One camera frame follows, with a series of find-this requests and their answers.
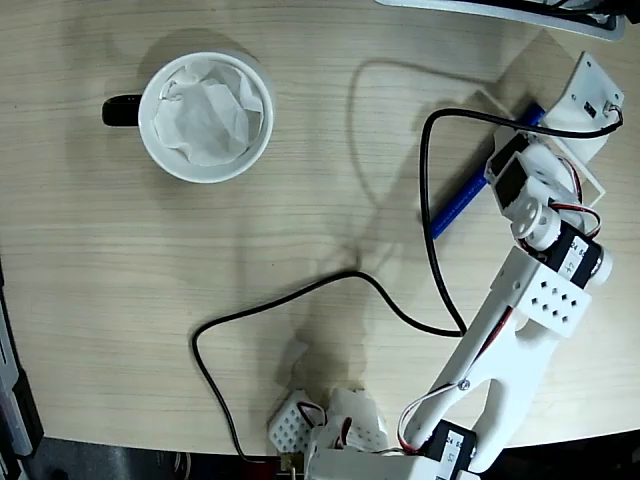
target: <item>crumpled tissue paper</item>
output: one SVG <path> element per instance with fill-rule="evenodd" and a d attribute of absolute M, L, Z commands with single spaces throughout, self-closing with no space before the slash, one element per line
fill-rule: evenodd
<path fill-rule="evenodd" d="M 242 155 L 262 119 L 262 99 L 246 74 L 227 63 L 200 60 L 165 83 L 154 126 L 165 147 L 208 167 Z"/>

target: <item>black mug handle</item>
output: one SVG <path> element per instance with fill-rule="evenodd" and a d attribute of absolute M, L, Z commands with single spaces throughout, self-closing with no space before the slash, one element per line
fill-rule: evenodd
<path fill-rule="evenodd" d="M 102 122 L 109 127 L 137 127 L 142 95 L 118 95 L 102 104 Z"/>

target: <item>blue pen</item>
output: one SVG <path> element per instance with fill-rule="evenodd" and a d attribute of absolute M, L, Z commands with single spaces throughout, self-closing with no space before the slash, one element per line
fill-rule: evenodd
<path fill-rule="evenodd" d="M 544 116 L 545 111 L 537 103 L 529 105 L 524 114 L 518 119 L 519 122 L 527 125 L 537 125 Z M 487 184 L 484 178 L 484 167 L 482 164 L 473 172 L 471 178 L 467 180 L 462 188 L 453 196 L 453 198 L 444 206 L 435 218 L 431 221 L 431 231 L 433 239 L 438 238 L 451 225 L 458 215 L 471 203 L 482 188 Z"/>

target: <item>white robotic arm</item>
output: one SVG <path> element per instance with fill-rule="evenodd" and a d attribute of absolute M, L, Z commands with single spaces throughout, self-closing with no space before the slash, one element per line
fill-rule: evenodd
<path fill-rule="evenodd" d="M 477 435 L 472 472 L 488 469 L 508 444 L 555 348 L 571 336 L 591 302 L 584 287 L 588 281 L 603 283 L 611 271 L 610 255 L 591 238 L 598 226 L 583 218 L 590 209 L 552 208 L 581 205 L 577 192 L 547 166 L 551 159 L 552 166 L 562 165 L 545 145 L 529 144 L 516 133 L 488 162 L 489 183 L 523 248 L 510 252 L 431 391 L 456 387 L 422 401 L 400 436 L 401 443 L 417 450 L 454 403 L 489 380 L 484 412 L 472 429 Z M 519 331 L 517 317 L 528 319 Z"/>
<path fill-rule="evenodd" d="M 616 120 L 621 125 L 622 101 L 622 92 L 585 54 L 543 121 L 555 129 L 612 131 Z M 554 139 L 565 158 L 539 136 L 511 128 L 496 132 L 485 177 L 520 248 L 508 254 L 429 392 L 403 412 L 397 436 L 405 455 L 386 456 L 393 449 L 384 421 L 363 392 L 336 389 L 318 423 L 305 409 L 323 409 L 304 392 L 292 394 L 270 424 L 269 437 L 281 452 L 305 452 L 305 478 L 470 480 L 493 464 L 524 420 L 556 347 L 571 337 L 588 308 L 585 287 L 604 283 L 612 270 L 611 255 L 595 241 L 601 219 L 591 208 L 604 189 L 586 168 L 606 142 L 599 137 Z M 580 177 L 593 187 L 590 202 L 583 199 Z M 526 319 L 521 329 L 518 318 Z M 486 381 L 485 408 L 471 430 L 443 419 Z"/>

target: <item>wooden table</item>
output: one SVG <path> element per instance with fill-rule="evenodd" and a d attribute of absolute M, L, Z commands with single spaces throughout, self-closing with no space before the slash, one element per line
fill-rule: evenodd
<path fill-rule="evenodd" d="M 626 127 L 593 163 L 609 190 L 600 238 L 615 271 L 513 442 L 640 428 L 640 29 L 604 43 L 373 0 L 32 0 L 3 3 L 0 45 L 0 249 L 49 436 L 231 452 L 190 332 L 357 259 L 408 313 L 452 327 L 416 221 L 422 122 L 444 105 L 490 109 L 482 89 L 516 110 L 526 94 L 549 107 L 585 46 L 627 94 Z M 181 54 L 220 47 L 256 57 L 277 89 L 272 141 L 247 173 L 178 181 L 135 129 L 101 124 L 109 96 L 141 91 Z M 490 131 L 437 127 L 436 201 Z M 511 245 L 488 192 L 438 240 L 468 320 Z M 202 339 L 254 454 L 272 452 L 266 423 L 298 386 L 318 401 L 334 386 L 364 386 L 395 425 L 455 345 L 402 324 L 358 280 Z M 478 392 L 451 418 L 471 425 L 482 402 Z"/>

